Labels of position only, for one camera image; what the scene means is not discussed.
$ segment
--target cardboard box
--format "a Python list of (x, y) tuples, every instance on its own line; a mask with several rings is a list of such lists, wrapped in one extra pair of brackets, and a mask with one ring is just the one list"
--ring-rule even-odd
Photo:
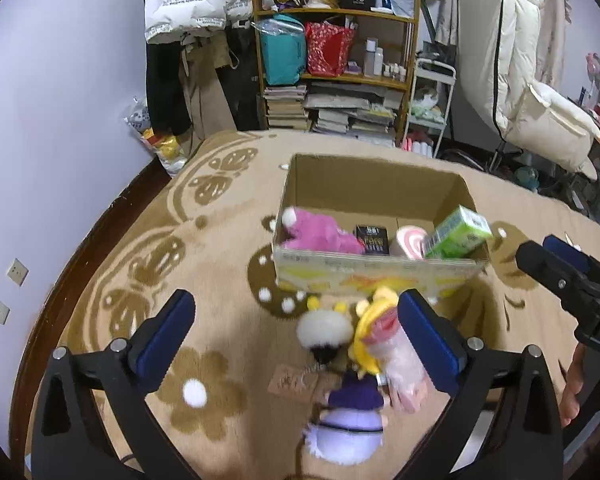
[(288, 290), (369, 295), (386, 285), (417, 288), (425, 298), (449, 296), (487, 263), (484, 245), (467, 259), (413, 261), (396, 256), (288, 250), (282, 212), (298, 206), (333, 216), (340, 227), (382, 226), (389, 240), (402, 226), (431, 234), (459, 205), (475, 211), (462, 177), (381, 159), (297, 153), (286, 178), (272, 252), (278, 285)]

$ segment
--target green box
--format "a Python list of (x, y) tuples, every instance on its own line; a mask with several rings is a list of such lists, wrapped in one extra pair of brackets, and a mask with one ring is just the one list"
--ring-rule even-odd
[(427, 259), (462, 258), (491, 236), (484, 216), (459, 206), (424, 239), (422, 253)]

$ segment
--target red gift bag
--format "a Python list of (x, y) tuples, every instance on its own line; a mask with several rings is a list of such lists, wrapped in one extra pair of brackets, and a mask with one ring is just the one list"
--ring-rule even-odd
[(356, 31), (328, 22), (305, 25), (309, 73), (337, 76), (344, 72), (349, 58), (349, 49)]

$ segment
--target blanket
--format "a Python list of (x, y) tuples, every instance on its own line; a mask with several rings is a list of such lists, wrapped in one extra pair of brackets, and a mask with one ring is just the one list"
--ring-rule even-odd
[[(576, 323), (517, 269), (514, 254), (524, 240), (555, 234), (600, 260), (600, 226), (494, 176), (395, 148), (284, 130), (217, 134), (107, 257), (61, 341), (74, 353), (101, 350), (112, 338), (131, 336), (176, 288), (191, 291), (196, 321), (146, 402), (202, 478), (390, 480), (448, 401), (433, 392), (414, 415), (389, 413), (384, 446), (359, 466), (331, 465), (300, 446), (314, 405), (267, 392), (278, 365), (312, 363), (295, 335), (307, 295), (279, 289), (270, 259), (271, 230), (294, 153), (379, 157), (459, 173), (478, 211), (507, 237), (491, 243), (486, 270), (436, 309), (464, 336), (480, 336), (492, 348), (540, 346), (559, 395)], [(128, 454), (104, 394), (95, 395), (117, 453)]]

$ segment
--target human hand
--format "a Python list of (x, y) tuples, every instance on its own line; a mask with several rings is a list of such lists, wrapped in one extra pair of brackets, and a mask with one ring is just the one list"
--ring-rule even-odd
[(567, 371), (567, 384), (562, 392), (562, 399), (558, 409), (560, 411), (560, 423), (562, 427), (568, 426), (571, 421), (578, 416), (580, 405), (576, 399), (576, 395), (580, 393), (584, 385), (584, 376), (582, 373), (582, 360), (586, 346), (578, 343), (573, 352), (573, 359)]

